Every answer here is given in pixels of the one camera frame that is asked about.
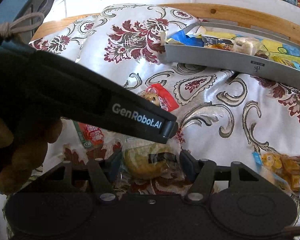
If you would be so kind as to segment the person's left hand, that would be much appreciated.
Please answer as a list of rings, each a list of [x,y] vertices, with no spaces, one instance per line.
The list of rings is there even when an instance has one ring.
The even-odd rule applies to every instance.
[[[17,136],[0,118],[0,194],[17,192],[30,178],[32,171],[43,164],[48,144],[61,135],[61,119],[44,121],[38,135]]]

